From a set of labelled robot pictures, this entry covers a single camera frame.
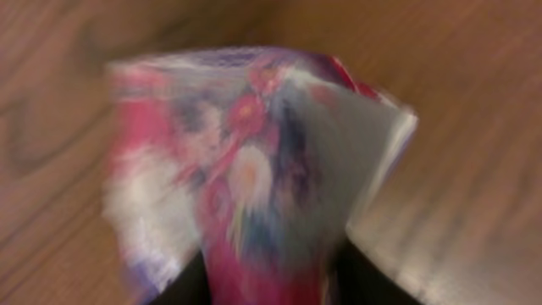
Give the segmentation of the purple snack bag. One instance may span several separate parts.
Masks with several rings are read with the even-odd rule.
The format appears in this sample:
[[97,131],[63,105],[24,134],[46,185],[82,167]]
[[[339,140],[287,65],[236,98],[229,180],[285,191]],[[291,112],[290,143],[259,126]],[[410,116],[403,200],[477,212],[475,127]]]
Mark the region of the purple snack bag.
[[108,67],[104,214],[145,304],[202,253],[212,304],[338,304],[335,256],[417,128],[335,58],[277,47]]

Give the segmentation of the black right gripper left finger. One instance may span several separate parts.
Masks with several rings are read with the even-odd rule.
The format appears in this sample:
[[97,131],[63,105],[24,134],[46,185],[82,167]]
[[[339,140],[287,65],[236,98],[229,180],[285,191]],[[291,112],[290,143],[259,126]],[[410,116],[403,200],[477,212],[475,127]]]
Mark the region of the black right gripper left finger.
[[211,294],[202,253],[199,252],[181,274],[149,305],[211,305]]

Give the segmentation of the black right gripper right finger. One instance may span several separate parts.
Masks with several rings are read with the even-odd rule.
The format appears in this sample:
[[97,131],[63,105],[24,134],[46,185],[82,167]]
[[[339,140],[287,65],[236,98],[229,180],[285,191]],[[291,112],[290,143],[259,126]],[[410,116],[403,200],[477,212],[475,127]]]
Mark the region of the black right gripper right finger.
[[421,305],[380,271],[348,239],[335,256],[339,304],[342,305]]

